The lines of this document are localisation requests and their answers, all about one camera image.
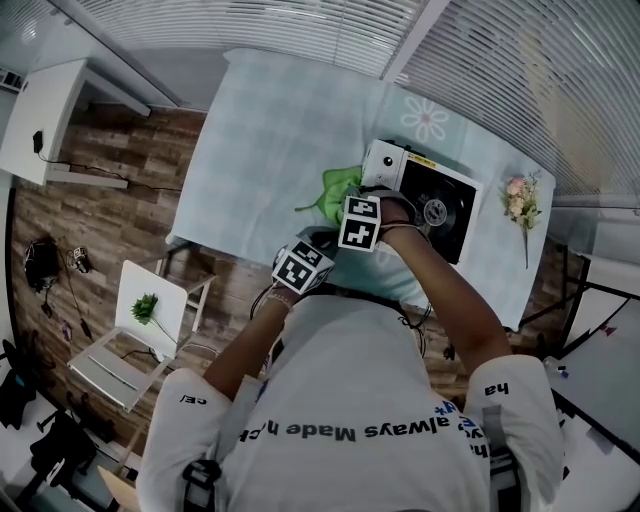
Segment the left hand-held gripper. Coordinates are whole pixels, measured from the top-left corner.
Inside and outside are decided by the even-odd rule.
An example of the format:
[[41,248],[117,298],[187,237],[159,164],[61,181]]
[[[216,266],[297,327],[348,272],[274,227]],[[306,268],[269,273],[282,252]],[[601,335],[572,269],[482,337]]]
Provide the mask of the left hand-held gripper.
[[339,232],[326,226],[308,226],[280,249],[273,265],[272,280],[297,294],[318,287],[334,267]]

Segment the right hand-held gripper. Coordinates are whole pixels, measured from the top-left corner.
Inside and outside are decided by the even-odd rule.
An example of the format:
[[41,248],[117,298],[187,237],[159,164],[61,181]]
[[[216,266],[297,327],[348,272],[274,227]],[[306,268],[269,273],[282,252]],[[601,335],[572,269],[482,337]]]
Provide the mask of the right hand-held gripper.
[[344,197],[343,216],[338,236],[338,246],[361,252],[373,252],[383,226],[381,201],[398,203],[414,224],[416,209],[399,192],[384,185],[350,187]]

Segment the green cloth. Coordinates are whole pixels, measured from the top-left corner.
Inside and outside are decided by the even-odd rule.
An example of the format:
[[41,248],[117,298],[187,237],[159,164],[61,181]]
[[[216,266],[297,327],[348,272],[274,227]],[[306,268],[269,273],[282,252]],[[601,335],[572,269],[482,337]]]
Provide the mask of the green cloth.
[[318,209],[333,225],[340,226],[343,218],[343,201],[351,188],[358,188],[362,180],[362,167],[353,166],[329,169],[322,175],[323,192],[311,205],[300,206],[295,212]]

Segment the white portable gas stove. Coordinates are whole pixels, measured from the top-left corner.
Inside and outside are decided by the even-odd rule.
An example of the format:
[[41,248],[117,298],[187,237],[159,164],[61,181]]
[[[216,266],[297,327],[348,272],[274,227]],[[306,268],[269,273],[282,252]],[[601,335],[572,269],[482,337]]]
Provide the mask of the white portable gas stove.
[[413,220],[434,249],[460,269],[469,251],[483,185],[391,141],[374,140],[362,166],[364,186],[386,186],[414,209]]

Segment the person's left forearm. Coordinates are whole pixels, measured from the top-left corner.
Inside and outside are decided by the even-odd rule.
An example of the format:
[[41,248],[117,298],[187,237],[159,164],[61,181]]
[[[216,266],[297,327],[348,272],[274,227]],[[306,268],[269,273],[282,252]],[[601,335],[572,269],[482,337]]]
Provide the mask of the person's left forearm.
[[245,376],[257,378],[300,296],[291,290],[270,291],[240,334],[208,366],[203,378],[233,401]]

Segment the person's right forearm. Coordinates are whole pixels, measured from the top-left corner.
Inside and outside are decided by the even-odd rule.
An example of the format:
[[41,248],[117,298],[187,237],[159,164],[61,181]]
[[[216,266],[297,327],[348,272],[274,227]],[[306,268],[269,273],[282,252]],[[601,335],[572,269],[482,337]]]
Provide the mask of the person's right forearm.
[[490,360],[512,354],[494,311],[416,227],[393,222],[384,227],[382,240],[419,282],[469,375]]

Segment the table with light blue tablecloth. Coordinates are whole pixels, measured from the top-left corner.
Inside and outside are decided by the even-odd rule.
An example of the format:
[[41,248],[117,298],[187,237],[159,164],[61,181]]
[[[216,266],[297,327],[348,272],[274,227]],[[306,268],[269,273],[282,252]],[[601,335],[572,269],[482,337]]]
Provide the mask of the table with light blue tablecloth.
[[[264,265],[303,228],[329,169],[360,165],[391,139],[480,182],[479,217],[461,275],[516,328],[529,300],[550,217],[554,177],[476,123],[428,98],[337,66],[234,49],[197,141],[171,239]],[[539,174],[529,268],[519,227],[504,215],[508,178]]]

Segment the person's white printed t-shirt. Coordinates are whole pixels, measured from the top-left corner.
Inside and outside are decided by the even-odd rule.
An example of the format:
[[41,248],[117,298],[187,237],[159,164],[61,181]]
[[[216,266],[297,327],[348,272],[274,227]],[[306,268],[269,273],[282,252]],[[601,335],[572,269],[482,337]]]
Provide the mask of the person's white printed t-shirt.
[[523,469],[527,502],[554,499],[563,438],[539,360],[482,364],[458,409],[382,305],[306,298],[282,341],[221,465],[228,512],[489,512],[494,432]]

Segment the pink artificial flower bouquet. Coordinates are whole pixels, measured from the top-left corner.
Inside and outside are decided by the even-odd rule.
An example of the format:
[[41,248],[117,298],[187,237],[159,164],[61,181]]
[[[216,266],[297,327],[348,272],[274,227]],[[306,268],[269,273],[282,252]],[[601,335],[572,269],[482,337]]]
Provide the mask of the pink artificial flower bouquet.
[[522,235],[526,269],[529,268],[529,232],[541,214],[538,182],[538,173],[516,175],[507,179],[501,191],[504,215],[519,227]]

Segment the white chair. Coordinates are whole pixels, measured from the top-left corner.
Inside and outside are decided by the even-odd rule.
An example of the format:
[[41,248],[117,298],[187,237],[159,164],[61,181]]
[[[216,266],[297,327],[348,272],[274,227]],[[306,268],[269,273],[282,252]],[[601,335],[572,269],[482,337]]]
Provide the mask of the white chair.
[[[209,289],[215,276],[207,275],[187,287],[126,260],[123,263],[113,328],[75,355],[68,367],[124,411],[131,411],[141,397],[197,332]],[[143,326],[131,314],[131,306],[144,294],[156,294],[155,316],[177,341],[174,344],[152,324]],[[129,338],[157,357],[156,367],[142,371],[109,347],[117,337]]]

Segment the green artificial plant sprig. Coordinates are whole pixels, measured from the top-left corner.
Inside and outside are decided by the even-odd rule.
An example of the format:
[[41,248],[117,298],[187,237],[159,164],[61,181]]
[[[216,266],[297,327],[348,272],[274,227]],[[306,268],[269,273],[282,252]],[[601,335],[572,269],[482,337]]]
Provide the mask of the green artificial plant sprig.
[[177,341],[174,339],[174,337],[156,318],[155,307],[157,304],[158,296],[156,294],[144,294],[131,306],[131,314],[139,324],[143,326],[147,326],[149,324],[154,325],[174,344],[177,344]]

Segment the black bag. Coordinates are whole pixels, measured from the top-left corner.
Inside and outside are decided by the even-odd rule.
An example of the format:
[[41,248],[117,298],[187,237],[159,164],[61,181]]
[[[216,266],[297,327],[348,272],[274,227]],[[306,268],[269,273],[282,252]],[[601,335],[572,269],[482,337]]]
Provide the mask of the black bag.
[[24,258],[24,271],[29,286],[39,293],[50,288],[59,274],[58,248],[51,238],[32,241]]

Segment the white side table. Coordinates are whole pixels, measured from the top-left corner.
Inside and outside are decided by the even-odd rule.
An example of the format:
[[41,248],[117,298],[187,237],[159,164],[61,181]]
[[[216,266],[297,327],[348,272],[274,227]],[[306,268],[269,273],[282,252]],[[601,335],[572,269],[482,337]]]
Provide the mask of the white side table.
[[[150,109],[88,67],[85,59],[33,72],[17,95],[0,145],[0,169],[37,185],[49,182],[126,189],[124,179],[101,177],[71,170],[59,159],[69,120],[85,86],[91,86],[143,117]],[[43,149],[33,151],[33,134],[43,131]]]

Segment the black office chair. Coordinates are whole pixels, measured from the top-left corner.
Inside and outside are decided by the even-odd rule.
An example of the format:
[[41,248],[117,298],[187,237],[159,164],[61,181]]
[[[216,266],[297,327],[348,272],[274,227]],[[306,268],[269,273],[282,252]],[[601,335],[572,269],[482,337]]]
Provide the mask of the black office chair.
[[71,498],[95,510],[108,509],[113,498],[98,467],[113,469],[115,459],[64,411],[55,411],[36,426],[44,436],[30,446],[35,489],[44,484],[61,487]]
[[36,398],[36,386],[28,360],[8,340],[2,347],[0,361],[7,360],[9,371],[0,385],[0,424],[19,430],[26,405]]

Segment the white desk with black frame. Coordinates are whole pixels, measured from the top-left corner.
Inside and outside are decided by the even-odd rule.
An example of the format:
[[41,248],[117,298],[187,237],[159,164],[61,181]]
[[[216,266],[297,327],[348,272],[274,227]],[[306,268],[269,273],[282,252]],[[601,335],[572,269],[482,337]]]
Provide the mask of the white desk with black frame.
[[582,255],[548,372],[555,398],[640,465],[640,266]]

